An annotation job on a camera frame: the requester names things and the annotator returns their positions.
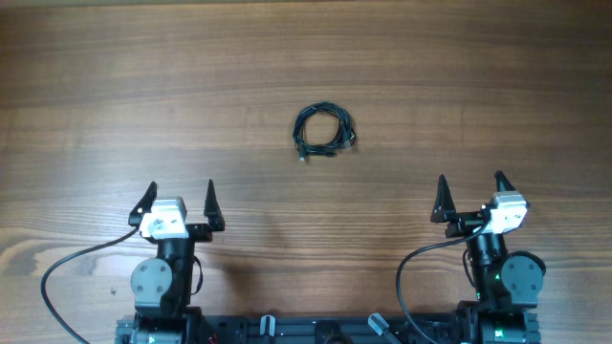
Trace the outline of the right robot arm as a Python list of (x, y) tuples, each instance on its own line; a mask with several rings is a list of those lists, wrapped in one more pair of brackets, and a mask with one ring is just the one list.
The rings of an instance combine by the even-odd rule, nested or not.
[(447, 226), (447, 238), (464, 239), (475, 302), (462, 301), (452, 325), (458, 343), (534, 344), (541, 341), (537, 315), (546, 266), (527, 251), (509, 252), (504, 236), (522, 226), (530, 207), (503, 172), (496, 192), (472, 212), (456, 210), (448, 182), (440, 176), (430, 221)]

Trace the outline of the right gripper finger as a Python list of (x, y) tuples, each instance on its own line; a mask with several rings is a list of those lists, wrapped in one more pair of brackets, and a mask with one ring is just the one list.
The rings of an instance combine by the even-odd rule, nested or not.
[(497, 192), (515, 191), (515, 187), (510, 183), (506, 175), (501, 170), (497, 170), (494, 173), (494, 177), (495, 177)]
[(438, 179), (437, 194), (431, 211), (430, 221), (434, 224), (456, 220), (457, 212), (444, 174)]

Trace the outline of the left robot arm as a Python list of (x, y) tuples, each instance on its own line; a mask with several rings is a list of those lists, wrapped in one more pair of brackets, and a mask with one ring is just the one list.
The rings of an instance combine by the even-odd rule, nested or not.
[(216, 343), (215, 330), (190, 298), (203, 281), (192, 284), (197, 243), (208, 243), (212, 234), (223, 231), (225, 219), (219, 207), (214, 183), (208, 182), (203, 214), (204, 223), (186, 221), (186, 205), (181, 197), (160, 199), (158, 185), (151, 183), (131, 210), (128, 224), (151, 244), (157, 254), (133, 270), (130, 287), (135, 295), (135, 316), (118, 325), (115, 341), (128, 344)]

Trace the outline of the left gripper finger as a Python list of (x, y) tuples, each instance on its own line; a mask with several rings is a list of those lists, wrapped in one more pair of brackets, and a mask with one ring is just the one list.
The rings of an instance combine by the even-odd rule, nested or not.
[(213, 180), (208, 181), (207, 195), (204, 206), (204, 216), (208, 219), (211, 231), (224, 231), (225, 219), (217, 201)]
[(155, 182), (151, 182), (144, 195), (129, 213), (128, 224), (130, 226), (139, 226), (143, 215), (151, 212), (151, 207), (157, 198), (157, 191), (158, 185)]

